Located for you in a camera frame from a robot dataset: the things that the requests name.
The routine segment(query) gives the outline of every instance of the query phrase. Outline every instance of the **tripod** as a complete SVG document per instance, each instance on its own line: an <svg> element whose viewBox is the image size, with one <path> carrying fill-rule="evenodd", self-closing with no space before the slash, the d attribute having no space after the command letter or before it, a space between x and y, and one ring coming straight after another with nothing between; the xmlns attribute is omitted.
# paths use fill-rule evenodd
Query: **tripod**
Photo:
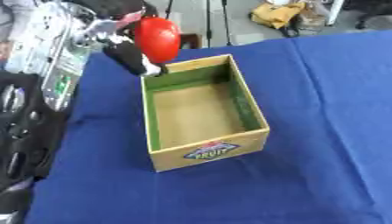
<svg viewBox="0 0 392 224"><path fill-rule="evenodd" d="M169 18L170 13L172 12L172 5L174 0L170 0L169 5L166 9L166 19ZM232 46L231 38L230 38L230 30L228 27L228 0L221 0L223 7L223 14L225 18L225 28L226 28L226 37L227 37L227 46ZM206 41L208 47L211 47L211 39L213 38L213 31L211 29L211 0L206 0Z"/></svg>

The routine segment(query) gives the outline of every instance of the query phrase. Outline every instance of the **box label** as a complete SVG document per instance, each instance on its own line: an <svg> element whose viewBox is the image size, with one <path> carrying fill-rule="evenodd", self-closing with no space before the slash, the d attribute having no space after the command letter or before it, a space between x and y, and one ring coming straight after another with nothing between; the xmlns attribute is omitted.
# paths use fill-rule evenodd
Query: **box label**
<svg viewBox="0 0 392 224"><path fill-rule="evenodd" d="M237 144L214 142L204 145L203 147L184 155L184 158L190 159L215 159L230 151L233 151L240 147Z"/></svg>

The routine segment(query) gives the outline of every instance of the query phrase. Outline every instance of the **cardboard box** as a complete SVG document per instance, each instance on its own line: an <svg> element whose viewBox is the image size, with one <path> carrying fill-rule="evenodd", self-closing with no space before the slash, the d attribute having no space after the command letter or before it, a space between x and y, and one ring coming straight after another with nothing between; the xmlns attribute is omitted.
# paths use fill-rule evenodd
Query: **cardboard box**
<svg viewBox="0 0 392 224"><path fill-rule="evenodd" d="M231 55L167 66L167 75L142 78L156 171L262 149L270 128Z"/></svg>

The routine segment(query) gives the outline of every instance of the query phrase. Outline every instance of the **box bottom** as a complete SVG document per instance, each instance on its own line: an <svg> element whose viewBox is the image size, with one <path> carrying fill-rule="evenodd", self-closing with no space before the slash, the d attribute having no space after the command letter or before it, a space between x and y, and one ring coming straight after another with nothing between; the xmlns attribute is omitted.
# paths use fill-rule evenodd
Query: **box bottom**
<svg viewBox="0 0 392 224"><path fill-rule="evenodd" d="M161 149L245 131L228 82L153 93Z"/></svg>

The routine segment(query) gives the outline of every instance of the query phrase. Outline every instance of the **blue tablecloth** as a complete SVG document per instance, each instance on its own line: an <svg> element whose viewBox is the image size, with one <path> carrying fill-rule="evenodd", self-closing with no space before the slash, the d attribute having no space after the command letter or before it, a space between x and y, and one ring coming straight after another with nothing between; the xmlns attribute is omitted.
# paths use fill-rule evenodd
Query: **blue tablecloth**
<svg viewBox="0 0 392 224"><path fill-rule="evenodd" d="M183 51L232 53L271 135L265 150L155 173L140 80L89 62L28 224L392 223L392 32Z"/></svg>

